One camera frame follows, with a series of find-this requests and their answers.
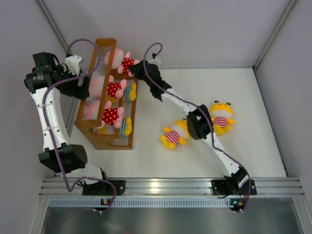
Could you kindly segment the yellow pink-striped toy front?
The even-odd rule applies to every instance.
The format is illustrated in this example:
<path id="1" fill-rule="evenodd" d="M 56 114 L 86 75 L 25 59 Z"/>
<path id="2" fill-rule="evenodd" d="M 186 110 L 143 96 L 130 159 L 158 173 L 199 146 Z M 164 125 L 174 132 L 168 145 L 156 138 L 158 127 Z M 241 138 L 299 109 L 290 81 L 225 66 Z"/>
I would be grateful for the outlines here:
<path id="1" fill-rule="evenodd" d="M 191 138 L 185 118 L 176 120 L 170 127 L 163 128 L 164 134 L 160 136 L 162 144 L 169 150 L 174 150 L 177 145 L 185 145 Z"/>

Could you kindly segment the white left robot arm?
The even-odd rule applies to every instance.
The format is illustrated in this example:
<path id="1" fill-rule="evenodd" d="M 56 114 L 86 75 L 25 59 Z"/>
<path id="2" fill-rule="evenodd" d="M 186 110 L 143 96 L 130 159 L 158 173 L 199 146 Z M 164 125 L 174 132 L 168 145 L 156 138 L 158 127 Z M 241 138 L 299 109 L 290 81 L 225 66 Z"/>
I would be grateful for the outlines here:
<path id="1" fill-rule="evenodd" d="M 55 173 L 78 177 L 85 184 L 93 184 L 94 190 L 104 195 L 109 192 L 110 182 L 100 167 L 88 163 L 82 145 L 72 144 L 60 106 L 60 96 L 80 100 L 89 96 L 89 75 L 82 75 L 82 57 L 67 55 L 64 63 L 52 53 L 33 55 L 35 67 L 27 74 L 24 84 L 39 114 L 43 136 L 43 151 L 39 161 Z"/>

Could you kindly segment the pink red-dotted toy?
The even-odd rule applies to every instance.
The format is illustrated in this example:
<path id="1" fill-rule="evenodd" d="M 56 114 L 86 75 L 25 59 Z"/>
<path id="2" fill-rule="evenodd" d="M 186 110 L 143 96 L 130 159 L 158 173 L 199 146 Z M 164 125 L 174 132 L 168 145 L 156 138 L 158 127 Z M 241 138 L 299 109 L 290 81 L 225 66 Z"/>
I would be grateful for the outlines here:
<path id="1" fill-rule="evenodd" d="M 112 69 L 117 70 L 119 74 L 126 74 L 129 77 L 134 75 L 130 71 L 130 66 L 137 65 L 140 63 L 138 59 L 132 59 L 131 53 L 124 53 L 121 49 L 116 48 L 113 55 Z"/>
<path id="2" fill-rule="evenodd" d="M 89 92 L 91 94 L 96 94 L 99 91 L 99 88 L 102 88 L 102 81 L 105 81 L 104 76 L 97 76 L 95 78 L 92 78 L 91 84 L 89 86 Z M 115 82 L 114 77 L 110 75 L 107 95 L 115 99 L 120 99 L 123 97 L 126 86 L 127 81 L 125 79 L 122 79 L 120 82 Z"/>

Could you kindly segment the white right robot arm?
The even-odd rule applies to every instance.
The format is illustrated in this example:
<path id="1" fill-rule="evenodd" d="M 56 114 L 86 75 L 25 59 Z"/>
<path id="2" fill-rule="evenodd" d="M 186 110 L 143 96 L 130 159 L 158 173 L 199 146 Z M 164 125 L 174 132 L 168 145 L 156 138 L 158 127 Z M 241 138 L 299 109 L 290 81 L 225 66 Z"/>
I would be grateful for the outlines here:
<path id="1" fill-rule="evenodd" d="M 219 141 L 213 130 L 213 122 L 205 105 L 196 105 L 184 99 L 171 85 L 165 82 L 156 64 L 150 64 L 146 60 L 136 65 L 129 66 L 130 72 L 139 80 L 144 81 L 150 88 L 152 96 L 160 101 L 164 98 L 172 101 L 186 114 L 188 132 L 194 140 L 201 140 L 213 148 L 225 169 L 225 184 L 233 194 L 242 194 L 245 190 L 249 195 L 252 188 L 252 180 L 245 167 L 232 158 Z"/>

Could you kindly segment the yellow pink-striped toy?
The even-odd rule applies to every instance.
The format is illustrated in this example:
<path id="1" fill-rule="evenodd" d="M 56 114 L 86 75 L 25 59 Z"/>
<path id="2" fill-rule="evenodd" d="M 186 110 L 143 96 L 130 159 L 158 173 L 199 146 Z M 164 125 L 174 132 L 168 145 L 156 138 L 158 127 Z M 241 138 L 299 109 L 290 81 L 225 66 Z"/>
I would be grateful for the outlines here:
<path id="1" fill-rule="evenodd" d="M 235 125 L 234 111 L 230 102 L 215 100 L 209 109 L 214 132 L 223 136 L 230 132 Z"/>
<path id="2" fill-rule="evenodd" d="M 164 134 L 160 136 L 162 144 L 169 150 L 174 150 L 177 145 L 185 145 L 191 138 L 185 118 L 176 120 L 170 127 L 163 128 Z"/>

